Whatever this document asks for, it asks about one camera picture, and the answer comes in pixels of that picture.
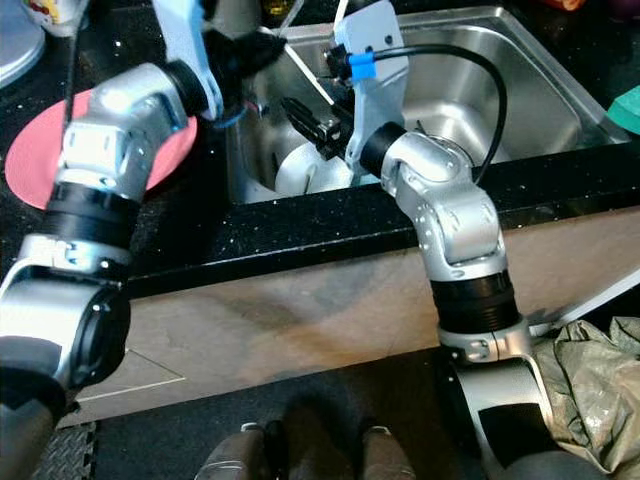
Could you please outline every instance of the metal bracket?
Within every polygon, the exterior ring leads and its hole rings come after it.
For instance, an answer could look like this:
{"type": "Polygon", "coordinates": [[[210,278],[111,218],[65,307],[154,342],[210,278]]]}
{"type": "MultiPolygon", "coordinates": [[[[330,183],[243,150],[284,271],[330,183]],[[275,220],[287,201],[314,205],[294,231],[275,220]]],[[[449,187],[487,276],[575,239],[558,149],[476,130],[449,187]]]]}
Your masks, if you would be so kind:
{"type": "Polygon", "coordinates": [[[199,0],[153,0],[153,9],[167,46],[167,61],[181,60],[198,77],[209,104],[202,116],[208,120],[221,117],[224,102],[209,68],[201,32],[204,10],[199,0]]]}
{"type": "Polygon", "coordinates": [[[131,253],[102,243],[62,240],[52,235],[32,233],[24,238],[16,265],[20,263],[22,268],[46,267],[91,275],[111,268],[112,262],[129,265],[131,253]],[[21,262],[24,259],[28,260],[28,264],[21,262]]]}
{"type": "Polygon", "coordinates": [[[533,354],[525,319],[512,327],[484,333],[453,333],[438,327],[438,338],[451,349],[451,358],[463,364],[490,363],[533,354]]]}
{"type": "MultiPolygon", "coordinates": [[[[354,54],[404,46],[396,12],[386,0],[345,17],[335,27],[334,37],[338,45],[343,44],[349,53],[354,54]]],[[[360,154],[371,135],[388,122],[404,125],[402,104],[409,60],[404,57],[386,60],[376,69],[376,78],[362,80],[353,87],[354,130],[347,145],[345,161],[353,170],[354,178],[368,175],[360,165],[360,154]]]]}

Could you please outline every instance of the blue connector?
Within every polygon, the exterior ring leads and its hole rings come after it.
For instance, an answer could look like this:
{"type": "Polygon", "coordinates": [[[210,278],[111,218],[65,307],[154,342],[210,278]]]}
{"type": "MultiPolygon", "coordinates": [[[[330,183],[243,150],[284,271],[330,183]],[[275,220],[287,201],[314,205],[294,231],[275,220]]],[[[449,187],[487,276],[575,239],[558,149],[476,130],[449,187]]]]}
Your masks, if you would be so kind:
{"type": "Polygon", "coordinates": [[[373,52],[350,55],[349,65],[351,66],[353,83],[358,83],[365,78],[376,78],[376,64],[373,52]]]}

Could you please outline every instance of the gray plastic bag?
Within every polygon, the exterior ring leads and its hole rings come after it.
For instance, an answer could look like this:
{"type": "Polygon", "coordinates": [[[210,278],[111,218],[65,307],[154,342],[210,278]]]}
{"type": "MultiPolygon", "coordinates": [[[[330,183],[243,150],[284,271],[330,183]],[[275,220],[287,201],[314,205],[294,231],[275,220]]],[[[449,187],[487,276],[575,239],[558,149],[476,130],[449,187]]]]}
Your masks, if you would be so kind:
{"type": "Polygon", "coordinates": [[[535,351],[554,439],[616,480],[640,480],[640,319],[614,318],[609,336],[578,320],[535,351]]]}

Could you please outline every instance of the teal object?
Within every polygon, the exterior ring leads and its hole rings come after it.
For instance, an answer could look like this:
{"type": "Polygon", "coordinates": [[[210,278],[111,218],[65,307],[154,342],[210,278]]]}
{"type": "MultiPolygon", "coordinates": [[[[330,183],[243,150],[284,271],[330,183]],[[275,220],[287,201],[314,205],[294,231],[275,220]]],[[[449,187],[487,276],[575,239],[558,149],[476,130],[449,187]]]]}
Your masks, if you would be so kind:
{"type": "Polygon", "coordinates": [[[613,101],[609,108],[609,118],[625,130],[640,135],[640,86],[613,101]]]}

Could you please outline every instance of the cable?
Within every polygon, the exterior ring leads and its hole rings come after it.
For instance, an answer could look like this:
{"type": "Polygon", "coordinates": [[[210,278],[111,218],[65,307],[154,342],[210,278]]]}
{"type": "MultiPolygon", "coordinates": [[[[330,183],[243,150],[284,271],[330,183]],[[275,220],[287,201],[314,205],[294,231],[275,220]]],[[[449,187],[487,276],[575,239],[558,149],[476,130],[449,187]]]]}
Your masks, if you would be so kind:
{"type": "Polygon", "coordinates": [[[62,124],[62,138],[64,144],[64,132],[66,132],[69,123],[73,117],[73,101],[74,89],[76,83],[77,63],[78,63],[78,38],[82,30],[84,18],[87,15],[91,0],[81,0],[78,5],[80,14],[76,18],[76,24],[73,26],[73,34],[71,35],[69,45],[69,65],[67,66],[67,84],[64,92],[64,120],[62,124]]]}
{"type": "Polygon", "coordinates": [[[287,28],[289,28],[289,26],[296,19],[296,17],[298,16],[298,13],[300,13],[300,10],[302,10],[304,2],[305,0],[296,0],[296,2],[293,4],[293,7],[291,7],[291,10],[289,10],[289,13],[285,17],[285,19],[282,21],[282,24],[280,24],[280,27],[278,27],[277,35],[279,37],[282,36],[282,32],[284,32],[287,28]]]}
{"type": "Polygon", "coordinates": [[[347,12],[347,6],[349,4],[349,0],[340,0],[338,3],[338,8],[336,10],[336,17],[333,20],[333,29],[335,30],[338,24],[344,18],[344,14],[347,12]]]}
{"type": "Polygon", "coordinates": [[[396,57],[410,57],[413,55],[434,54],[453,55],[456,57],[464,58],[465,60],[469,60],[470,62],[473,62],[476,65],[482,67],[489,75],[491,75],[491,78],[496,84],[496,88],[498,90],[498,119],[496,121],[496,128],[491,140],[491,144],[489,145],[489,150],[487,151],[487,155],[485,156],[482,165],[480,166],[480,171],[478,172],[478,176],[475,180],[475,183],[479,184],[480,180],[482,180],[484,174],[487,172],[489,165],[491,165],[491,161],[495,157],[496,152],[498,151],[500,141],[502,140],[502,133],[504,132],[504,127],[507,121],[507,87],[504,83],[502,75],[500,75],[500,72],[498,71],[496,66],[487,58],[475,52],[472,52],[471,50],[445,44],[411,45],[408,47],[397,47],[389,48],[386,50],[379,50],[377,52],[373,52],[373,60],[380,61],[396,57]]]}

